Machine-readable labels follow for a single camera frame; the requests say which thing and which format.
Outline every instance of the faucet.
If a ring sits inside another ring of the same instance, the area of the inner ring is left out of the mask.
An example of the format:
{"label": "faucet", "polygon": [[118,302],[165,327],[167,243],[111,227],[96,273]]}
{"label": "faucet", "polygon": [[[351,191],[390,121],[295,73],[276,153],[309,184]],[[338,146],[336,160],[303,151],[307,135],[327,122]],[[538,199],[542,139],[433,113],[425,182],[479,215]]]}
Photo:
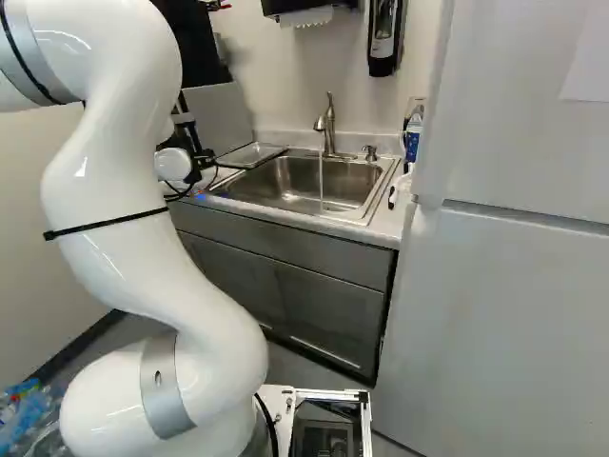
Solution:
{"label": "faucet", "polygon": [[357,159],[357,155],[340,154],[336,152],[336,130],[334,122],[336,121],[336,113],[334,111],[334,97],[332,92],[327,92],[327,109],[325,113],[320,115],[313,125],[313,129],[324,133],[324,157],[340,158],[344,160]]}

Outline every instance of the refrigerator door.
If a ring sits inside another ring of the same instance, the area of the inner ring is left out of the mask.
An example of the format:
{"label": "refrigerator door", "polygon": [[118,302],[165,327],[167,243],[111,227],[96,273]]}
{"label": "refrigerator door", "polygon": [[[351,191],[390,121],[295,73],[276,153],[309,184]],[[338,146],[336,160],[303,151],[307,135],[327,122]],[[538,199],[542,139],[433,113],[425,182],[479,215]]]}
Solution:
{"label": "refrigerator door", "polygon": [[[609,223],[609,103],[560,99],[606,2],[445,3],[413,193]],[[598,41],[606,62],[609,28]]]}
{"label": "refrigerator door", "polygon": [[416,209],[373,427],[429,457],[606,457],[609,228],[452,207]]}

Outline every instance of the soap dispenser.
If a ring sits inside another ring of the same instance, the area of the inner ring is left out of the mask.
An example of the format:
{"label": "soap dispenser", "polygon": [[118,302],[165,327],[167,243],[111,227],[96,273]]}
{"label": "soap dispenser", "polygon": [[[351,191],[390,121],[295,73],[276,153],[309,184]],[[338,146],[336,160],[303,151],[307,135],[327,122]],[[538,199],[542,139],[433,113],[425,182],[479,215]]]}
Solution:
{"label": "soap dispenser", "polygon": [[368,67],[370,76],[389,76],[400,65],[407,1],[369,0]]}

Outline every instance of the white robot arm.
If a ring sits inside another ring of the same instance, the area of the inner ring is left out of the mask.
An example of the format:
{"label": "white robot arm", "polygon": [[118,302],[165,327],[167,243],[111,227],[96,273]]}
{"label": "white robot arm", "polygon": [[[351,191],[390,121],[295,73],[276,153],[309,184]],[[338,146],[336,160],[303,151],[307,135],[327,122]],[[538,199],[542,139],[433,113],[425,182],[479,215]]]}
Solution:
{"label": "white robot arm", "polygon": [[158,186],[181,83],[164,17],[148,0],[0,0],[0,19],[0,110],[87,101],[44,174],[48,238],[91,294],[178,331],[85,368],[62,406],[65,441],[79,457],[240,455],[265,338],[191,262]]}

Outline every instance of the paper sign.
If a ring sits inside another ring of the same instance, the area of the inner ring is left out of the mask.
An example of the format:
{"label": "paper sign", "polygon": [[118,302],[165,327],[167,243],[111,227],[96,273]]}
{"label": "paper sign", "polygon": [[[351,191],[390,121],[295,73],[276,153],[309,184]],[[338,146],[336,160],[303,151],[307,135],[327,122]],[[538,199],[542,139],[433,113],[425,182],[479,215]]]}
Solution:
{"label": "paper sign", "polygon": [[609,102],[609,1],[591,0],[562,100]]}

